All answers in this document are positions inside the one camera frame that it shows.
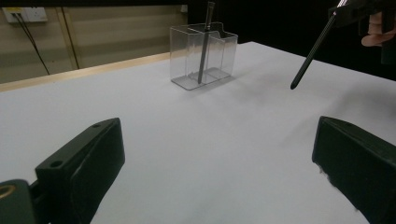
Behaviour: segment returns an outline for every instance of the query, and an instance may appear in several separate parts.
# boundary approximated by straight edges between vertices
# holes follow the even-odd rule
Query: cable
[[[17,19],[18,23],[20,24],[21,28],[23,29],[23,31],[26,33],[27,37],[29,38],[30,42],[33,45],[33,48],[35,48],[35,53],[37,53],[38,58],[40,59],[41,63],[44,65],[44,68],[47,71],[47,74],[49,75],[49,69],[47,68],[46,64],[44,63],[43,59],[41,58],[40,52],[38,52],[38,48],[37,45],[35,44],[35,40],[33,39],[32,34],[29,31],[29,28],[27,28],[27,25],[21,15],[21,13],[12,13],[12,16],[15,17],[15,19]]]

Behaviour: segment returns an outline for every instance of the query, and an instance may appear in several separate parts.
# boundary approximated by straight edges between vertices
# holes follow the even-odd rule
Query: electrical outlet
[[[18,23],[18,20],[12,15],[18,13],[25,22],[47,21],[47,14],[43,7],[3,7],[6,19],[10,23]]]

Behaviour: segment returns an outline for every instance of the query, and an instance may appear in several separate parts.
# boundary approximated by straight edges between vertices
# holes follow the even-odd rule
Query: wall
[[[45,8],[27,23],[50,74],[169,51],[169,27],[187,23],[180,6]],[[46,76],[18,24],[0,12],[0,83]]]

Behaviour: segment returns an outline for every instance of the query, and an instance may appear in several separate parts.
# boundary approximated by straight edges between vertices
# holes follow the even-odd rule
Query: clear plastic container
[[[170,74],[172,82],[186,90],[229,77],[233,72],[238,36],[223,31],[221,22],[212,22],[207,34],[207,49],[202,60],[205,25],[174,26],[170,30]],[[202,82],[200,66],[204,63]]]

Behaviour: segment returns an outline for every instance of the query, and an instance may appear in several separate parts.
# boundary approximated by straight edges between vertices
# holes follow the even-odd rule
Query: white tabletop
[[[0,182],[95,122],[121,120],[126,163],[92,223],[368,223],[311,161],[320,116],[396,144],[396,82],[238,45],[233,76],[185,91],[169,61],[0,92]]]

